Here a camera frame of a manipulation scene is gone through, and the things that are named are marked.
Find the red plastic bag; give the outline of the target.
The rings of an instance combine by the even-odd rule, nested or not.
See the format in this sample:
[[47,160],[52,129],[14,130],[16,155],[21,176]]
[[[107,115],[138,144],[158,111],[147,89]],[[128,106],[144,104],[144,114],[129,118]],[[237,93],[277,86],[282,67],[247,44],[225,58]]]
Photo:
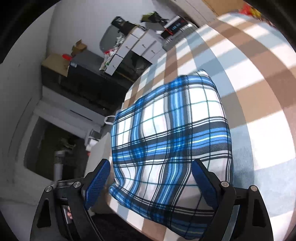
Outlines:
[[243,7],[239,10],[239,13],[247,16],[252,16],[254,18],[262,17],[261,12],[259,12],[256,8],[247,3],[243,5]]

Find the black shoe box with red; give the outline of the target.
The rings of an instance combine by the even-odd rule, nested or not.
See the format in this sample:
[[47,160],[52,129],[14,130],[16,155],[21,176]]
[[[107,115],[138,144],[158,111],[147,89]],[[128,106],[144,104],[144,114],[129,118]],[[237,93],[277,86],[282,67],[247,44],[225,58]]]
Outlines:
[[177,15],[164,25],[164,30],[161,33],[161,37],[163,39],[166,39],[167,37],[173,36],[180,30],[180,28],[184,27],[187,24],[188,21],[185,18]]

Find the silver flat suitcase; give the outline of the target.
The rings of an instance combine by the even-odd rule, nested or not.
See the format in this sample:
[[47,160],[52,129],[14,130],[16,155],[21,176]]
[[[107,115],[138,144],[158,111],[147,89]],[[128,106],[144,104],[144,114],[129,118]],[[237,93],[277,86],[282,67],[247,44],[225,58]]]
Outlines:
[[184,25],[174,35],[167,37],[167,39],[164,40],[164,42],[162,44],[162,48],[166,52],[168,52],[178,42],[180,42],[182,39],[189,36],[191,33],[195,32],[197,29],[198,29],[198,27],[196,25],[194,25],[193,23],[188,23],[187,25]]

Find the grey oval mirror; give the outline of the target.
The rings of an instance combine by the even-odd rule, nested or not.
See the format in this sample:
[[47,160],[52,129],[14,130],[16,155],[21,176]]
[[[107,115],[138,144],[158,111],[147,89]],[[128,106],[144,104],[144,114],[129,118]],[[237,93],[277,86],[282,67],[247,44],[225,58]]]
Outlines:
[[110,50],[113,46],[115,46],[118,37],[120,37],[119,29],[113,25],[110,25],[100,40],[100,50],[103,53],[105,53],[107,50]]

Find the open cardboard box on fridge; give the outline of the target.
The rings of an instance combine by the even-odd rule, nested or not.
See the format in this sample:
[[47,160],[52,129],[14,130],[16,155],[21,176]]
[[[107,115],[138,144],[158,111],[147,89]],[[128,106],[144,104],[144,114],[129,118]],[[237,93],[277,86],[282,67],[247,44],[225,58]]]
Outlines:
[[87,49],[87,45],[84,44],[82,42],[82,40],[80,39],[79,41],[77,41],[73,46],[72,46],[72,50],[71,50],[71,56],[75,57],[77,54],[83,52],[84,50]]

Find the white drawer desk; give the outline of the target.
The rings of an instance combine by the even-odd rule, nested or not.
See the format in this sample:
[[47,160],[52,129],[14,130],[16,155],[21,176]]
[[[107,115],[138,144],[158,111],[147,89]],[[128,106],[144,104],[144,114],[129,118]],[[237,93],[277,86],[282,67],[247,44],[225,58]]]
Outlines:
[[113,75],[128,54],[143,57],[149,63],[156,63],[166,51],[163,49],[163,40],[156,31],[135,27],[126,36],[121,38],[119,45],[110,52],[110,57],[105,61],[104,72]]

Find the blue white plaid shirt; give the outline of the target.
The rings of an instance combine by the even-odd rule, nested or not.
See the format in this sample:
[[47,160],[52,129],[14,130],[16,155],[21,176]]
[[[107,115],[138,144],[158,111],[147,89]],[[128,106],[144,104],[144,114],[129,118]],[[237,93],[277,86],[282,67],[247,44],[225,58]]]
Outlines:
[[220,180],[232,179],[229,125],[204,70],[182,75],[116,114],[111,130],[114,183],[122,206],[188,240],[214,214],[192,175],[199,159]]

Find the checkered brown blue bedsheet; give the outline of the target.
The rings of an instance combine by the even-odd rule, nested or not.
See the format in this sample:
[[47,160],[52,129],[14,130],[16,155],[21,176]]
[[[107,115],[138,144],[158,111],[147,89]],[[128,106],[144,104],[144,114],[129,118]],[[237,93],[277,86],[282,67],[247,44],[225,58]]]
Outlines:
[[[276,28],[230,13],[197,29],[161,56],[133,84],[122,110],[182,75],[204,70],[214,82],[229,125],[232,179],[259,188],[273,238],[295,227],[295,51]],[[105,195],[110,217],[100,221],[105,240],[187,240]]]

